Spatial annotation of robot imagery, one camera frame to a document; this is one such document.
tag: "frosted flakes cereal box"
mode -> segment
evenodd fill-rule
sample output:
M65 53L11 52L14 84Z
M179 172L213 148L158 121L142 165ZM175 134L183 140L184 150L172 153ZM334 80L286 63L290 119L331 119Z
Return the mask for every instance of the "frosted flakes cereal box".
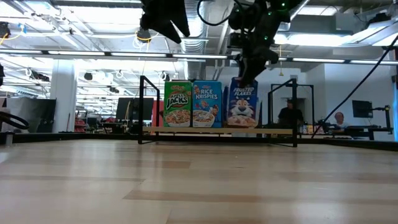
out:
M193 82L193 127L222 127L221 82Z
M258 82L240 88L238 78L232 78L228 93L227 122L229 126L256 127Z
M190 82L165 82L165 127L189 127L191 123L192 84Z

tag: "exposed duct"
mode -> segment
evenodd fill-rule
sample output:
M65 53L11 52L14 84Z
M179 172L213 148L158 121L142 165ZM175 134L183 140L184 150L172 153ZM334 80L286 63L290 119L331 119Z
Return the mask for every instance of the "exposed duct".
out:
M185 0L188 24L191 37L205 38L207 36L206 27L197 14L197 0ZM200 6L200 14L206 17L205 4ZM182 52L185 54L205 53L205 42L200 40L183 39L181 43ZM184 62L184 73L187 79L206 79L206 63L204 62Z
M299 12L304 8L305 5L308 4L309 1L310 0L302 1L300 4L298 4L296 7L294 7L289 11L290 21L292 21L297 16L297 14L299 14ZM289 29L290 29L289 22L281 22L278 31L289 31Z

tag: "wooden board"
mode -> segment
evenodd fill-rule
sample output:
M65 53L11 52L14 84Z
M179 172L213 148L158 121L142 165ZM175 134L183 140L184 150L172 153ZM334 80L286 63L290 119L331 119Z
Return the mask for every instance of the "wooden board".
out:
M143 127L144 131L171 133L248 133L248 134L293 134L291 129L254 129L254 128L171 128Z

